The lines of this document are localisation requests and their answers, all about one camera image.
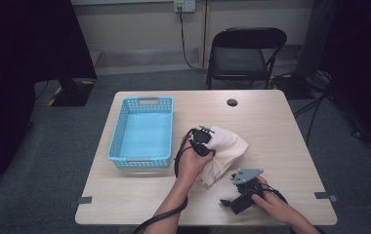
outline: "basket slot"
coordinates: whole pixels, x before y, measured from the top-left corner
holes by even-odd
[[[147,157],[143,158],[127,158],[127,162],[150,162],[151,159]]]
[[[140,104],[158,104],[158,97],[140,97]]]

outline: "white cloth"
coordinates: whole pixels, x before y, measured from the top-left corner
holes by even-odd
[[[249,144],[237,134],[217,126],[210,128],[212,138],[207,143],[207,148],[215,149],[216,155],[209,162],[203,172],[198,176],[197,181],[212,185],[246,152]]]

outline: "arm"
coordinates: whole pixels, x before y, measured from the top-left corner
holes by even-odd
[[[263,184],[268,184],[267,181],[258,176],[258,179]],[[276,220],[288,224],[297,234],[319,234],[316,228],[298,211],[284,203],[276,195],[271,192],[264,192],[264,198],[254,194],[253,201],[262,207]]]
[[[186,195],[198,175],[203,171],[206,164],[213,159],[213,153],[210,153],[206,157],[200,157],[192,148],[189,148],[190,146],[191,145],[187,140],[184,146],[185,151],[180,159],[179,176],[174,182],[171,191],[155,212],[154,216],[161,215],[179,207],[186,199]],[[177,213],[152,223],[146,228],[144,233],[176,233],[180,214],[181,213]]]

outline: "table top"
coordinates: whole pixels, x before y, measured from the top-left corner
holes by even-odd
[[[166,169],[118,169],[107,159],[120,105],[126,97],[170,96],[174,100],[172,164]],[[237,105],[227,105],[229,99]],[[235,132],[249,143],[245,154],[211,186],[195,183],[179,225],[278,225],[262,209],[234,214],[220,199],[239,196],[231,175],[239,168],[264,169],[268,184],[314,225],[333,225],[337,217],[284,94],[256,91],[120,92],[115,95],[103,135],[75,216],[79,224],[138,225],[153,216],[174,181],[174,157],[183,135],[199,125],[218,126]]]

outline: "blue basket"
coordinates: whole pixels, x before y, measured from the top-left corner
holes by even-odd
[[[168,168],[172,132],[172,97],[126,97],[108,159],[118,168]]]

